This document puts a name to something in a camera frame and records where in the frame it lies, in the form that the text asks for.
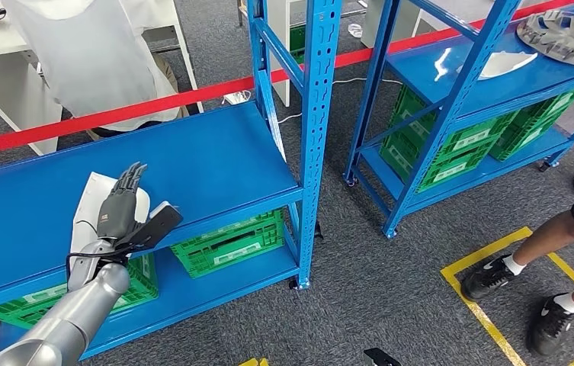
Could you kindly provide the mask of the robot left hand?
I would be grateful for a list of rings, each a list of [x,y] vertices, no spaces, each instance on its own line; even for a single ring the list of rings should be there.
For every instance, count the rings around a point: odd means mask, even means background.
[[[133,163],[114,183],[101,204],[96,233],[99,239],[118,240],[135,226],[136,192],[147,165]]]

